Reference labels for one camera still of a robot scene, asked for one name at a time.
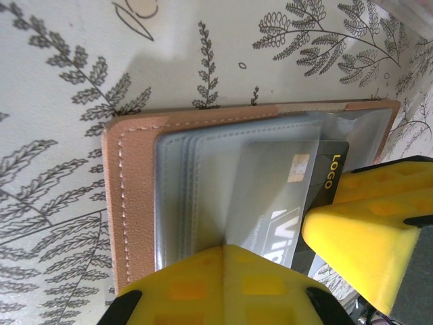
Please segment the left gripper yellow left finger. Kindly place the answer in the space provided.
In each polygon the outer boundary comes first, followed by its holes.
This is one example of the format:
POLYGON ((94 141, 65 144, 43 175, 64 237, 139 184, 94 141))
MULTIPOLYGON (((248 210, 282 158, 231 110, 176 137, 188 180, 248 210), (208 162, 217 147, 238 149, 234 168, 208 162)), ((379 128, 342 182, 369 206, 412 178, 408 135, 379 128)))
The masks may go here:
POLYGON ((214 247, 121 289, 99 324, 223 324, 223 248, 214 247))

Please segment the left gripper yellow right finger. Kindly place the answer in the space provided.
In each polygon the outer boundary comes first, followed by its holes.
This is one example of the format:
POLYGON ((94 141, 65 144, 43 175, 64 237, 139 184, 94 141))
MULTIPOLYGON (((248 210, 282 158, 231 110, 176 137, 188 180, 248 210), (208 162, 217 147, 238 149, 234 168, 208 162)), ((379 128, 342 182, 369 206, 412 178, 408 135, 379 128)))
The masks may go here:
POLYGON ((322 283, 235 245, 223 247, 224 324, 354 324, 322 283))

